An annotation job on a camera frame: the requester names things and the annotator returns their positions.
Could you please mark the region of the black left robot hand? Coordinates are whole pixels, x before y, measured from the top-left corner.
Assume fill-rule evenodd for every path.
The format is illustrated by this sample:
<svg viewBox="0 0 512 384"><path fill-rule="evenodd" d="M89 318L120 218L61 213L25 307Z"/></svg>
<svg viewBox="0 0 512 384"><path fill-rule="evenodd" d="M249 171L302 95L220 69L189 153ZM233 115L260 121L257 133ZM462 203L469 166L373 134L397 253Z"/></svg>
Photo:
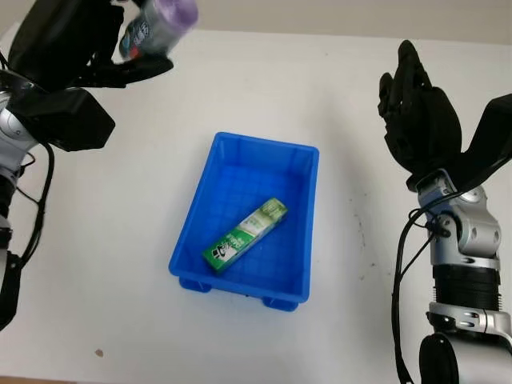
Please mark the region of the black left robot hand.
<svg viewBox="0 0 512 384"><path fill-rule="evenodd" d="M36 1L10 46L7 65L42 89L124 88L173 69L161 54L113 61L124 8L112 1Z"/></svg>

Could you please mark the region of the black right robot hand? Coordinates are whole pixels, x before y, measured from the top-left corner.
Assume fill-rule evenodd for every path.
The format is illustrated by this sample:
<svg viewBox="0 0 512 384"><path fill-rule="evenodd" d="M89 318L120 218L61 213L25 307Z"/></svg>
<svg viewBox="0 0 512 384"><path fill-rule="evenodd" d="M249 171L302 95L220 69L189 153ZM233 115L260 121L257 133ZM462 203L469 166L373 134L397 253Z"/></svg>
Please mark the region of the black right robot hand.
<svg viewBox="0 0 512 384"><path fill-rule="evenodd" d="M458 116L446 93L433 86L413 43L398 48L395 74L379 80L378 114L394 160L415 177L454 160L462 148Z"/></svg>

